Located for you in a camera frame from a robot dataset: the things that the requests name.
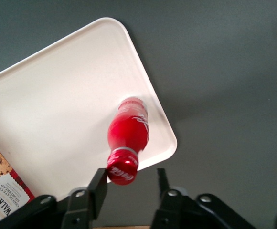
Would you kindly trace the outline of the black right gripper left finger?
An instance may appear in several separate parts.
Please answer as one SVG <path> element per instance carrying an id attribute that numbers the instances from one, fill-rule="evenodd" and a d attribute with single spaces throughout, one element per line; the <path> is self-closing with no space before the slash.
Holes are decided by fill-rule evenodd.
<path id="1" fill-rule="evenodd" d="M 91 229 L 107 195 L 107 170 L 99 168 L 87 187 L 72 190 L 67 197 L 62 229 Z"/>

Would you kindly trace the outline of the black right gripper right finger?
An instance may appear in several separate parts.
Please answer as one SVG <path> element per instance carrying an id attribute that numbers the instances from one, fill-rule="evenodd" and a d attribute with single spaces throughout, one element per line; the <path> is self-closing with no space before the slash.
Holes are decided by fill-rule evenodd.
<path id="1" fill-rule="evenodd" d="M 169 186 L 166 171 L 157 169 L 160 206 L 152 220 L 152 229 L 196 229 L 196 203 L 189 196 Z"/>

